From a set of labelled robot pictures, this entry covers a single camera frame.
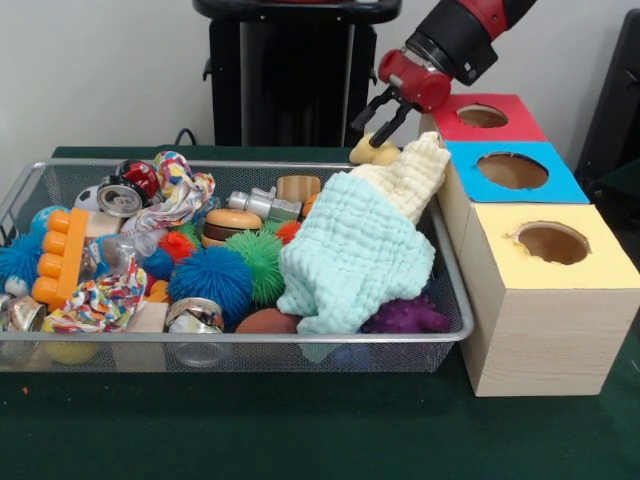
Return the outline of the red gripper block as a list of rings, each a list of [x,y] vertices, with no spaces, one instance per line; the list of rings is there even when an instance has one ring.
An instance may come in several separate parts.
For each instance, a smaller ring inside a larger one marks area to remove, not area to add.
[[[386,90],[374,97],[351,122],[353,130],[364,130],[376,111],[391,100],[401,103],[391,120],[384,123],[370,138],[369,145],[381,147],[404,123],[415,108],[432,111],[441,107],[451,93],[451,78],[430,61],[421,59],[407,49],[387,52],[378,66],[378,77]]]

